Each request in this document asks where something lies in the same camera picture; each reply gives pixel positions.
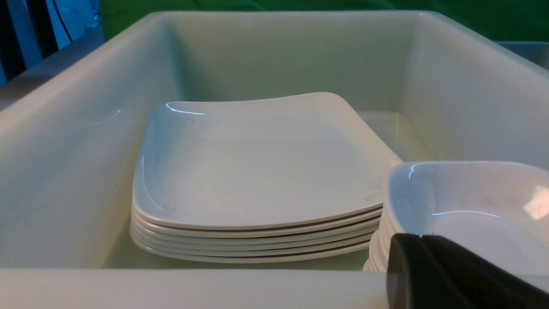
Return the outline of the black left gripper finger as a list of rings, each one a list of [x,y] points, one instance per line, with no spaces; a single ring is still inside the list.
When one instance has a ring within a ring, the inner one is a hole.
[[[391,309],[546,309],[547,291],[438,235],[391,238],[386,294]]]

